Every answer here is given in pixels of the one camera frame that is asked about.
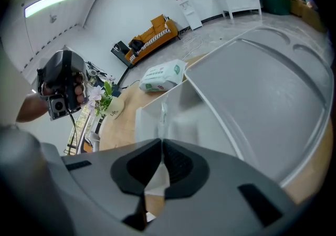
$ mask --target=white ceiling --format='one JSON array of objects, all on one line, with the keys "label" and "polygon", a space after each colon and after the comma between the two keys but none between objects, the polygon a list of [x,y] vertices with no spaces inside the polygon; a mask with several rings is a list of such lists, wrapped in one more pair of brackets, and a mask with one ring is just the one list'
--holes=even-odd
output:
[{"label": "white ceiling", "polygon": [[[23,72],[36,62],[42,49],[52,46],[65,32],[83,26],[95,0],[67,0],[29,18],[24,9],[39,0],[12,0],[0,28],[3,46],[15,67]],[[54,23],[50,16],[57,16]]]}]

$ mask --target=flower pot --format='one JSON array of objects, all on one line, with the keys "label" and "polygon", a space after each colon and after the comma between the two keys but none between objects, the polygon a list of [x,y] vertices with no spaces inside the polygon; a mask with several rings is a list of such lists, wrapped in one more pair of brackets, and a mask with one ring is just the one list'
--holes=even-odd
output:
[{"label": "flower pot", "polygon": [[115,120],[124,110],[124,107],[125,102],[121,98],[113,96],[112,102],[110,103],[109,107],[105,110],[104,114],[106,116],[109,116],[109,118]]}]

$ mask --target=ceiling light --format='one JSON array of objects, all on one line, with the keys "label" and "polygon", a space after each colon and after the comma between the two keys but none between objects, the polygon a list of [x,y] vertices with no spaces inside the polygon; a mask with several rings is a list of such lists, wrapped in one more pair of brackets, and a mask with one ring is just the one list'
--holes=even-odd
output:
[{"label": "ceiling light", "polygon": [[40,0],[25,9],[25,17],[28,18],[29,16],[37,13],[38,11],[62,1],[64,0]]}]

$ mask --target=green label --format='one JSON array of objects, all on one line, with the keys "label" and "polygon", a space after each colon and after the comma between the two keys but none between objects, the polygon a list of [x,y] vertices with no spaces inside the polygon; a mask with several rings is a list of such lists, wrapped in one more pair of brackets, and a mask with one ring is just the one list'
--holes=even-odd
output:
[{"label": "green label", "polygon": [[175,71],[176,74],[179,74],[180,67],[178,65],[175,65],[174,71]]}]

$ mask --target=black bag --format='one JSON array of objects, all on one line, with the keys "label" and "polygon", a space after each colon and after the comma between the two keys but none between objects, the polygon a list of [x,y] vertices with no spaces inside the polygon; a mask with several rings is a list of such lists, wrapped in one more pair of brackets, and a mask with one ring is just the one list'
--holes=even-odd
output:
[{"label": "black bag", "polygon": [[133,50],[133,52],[140,51],[143,45],[145,45],[144,42],[142,42],[141,40],[137,40],[137,39],[133,39],[130,43],[130,47]]}]

